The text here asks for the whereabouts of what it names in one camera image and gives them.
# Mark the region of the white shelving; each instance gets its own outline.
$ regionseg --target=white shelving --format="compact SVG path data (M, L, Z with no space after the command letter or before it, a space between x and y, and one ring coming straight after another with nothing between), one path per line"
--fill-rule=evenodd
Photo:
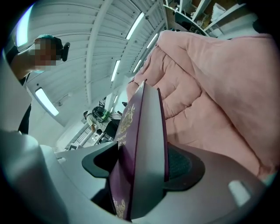
M220 21L221 19L225 18L226 16L228 16L229 14L233 13L234 11L236 11L237 9L245 6L246 4L243 3L241 5L236 4L233 7L231 7L230 9L228 9L225 13L223 13L217 20L213 21L212 23L210 23L203 31L206 32L206 30L208 30L210 27L212 27L213 25L215 25L218 21Z
M195 26L197 26L198 29L201 30L201 32L203 32L207 37L209 37L209 35L208 35L203 29L201 29L201 28L199 27L199 25L198 25L196 22L194 22L191 18L187 17L187 16L186 16L185 14L183 14L182 12L179 12L179 11L177 11L177 10L175 10L175 9L173 9L173 8L171 8L171 7L169 7L169 6L167 6L167 5L164 5L164 7L167 7L168 9L171 9L171 10L173 10L174 12L179 13L180 15L182 15L183 17L185 17L187 20L191 21Z
M194 21L200 14L204 12L204 10L207 8L211 0L201 0L200 4L198 5L198 8L196 12L194 13L192 17L192 21Z

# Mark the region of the ceiling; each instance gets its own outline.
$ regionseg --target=ceiling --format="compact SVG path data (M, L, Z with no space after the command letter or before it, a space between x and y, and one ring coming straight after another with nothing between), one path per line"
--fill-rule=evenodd
M127 40L141 12L145 16ZM122 86L124 76L132 77L138 61L144 61L152 49L147 49L151 39L165 28L159 0L38 1L29 18L28 42L19 50L29 47L41 34L54 35L63 45L71 45L68 60L41 74L32 72L28 88L33 95L43 88L59 111L54 119L65 126ZM111 82L117 60L119 68Z

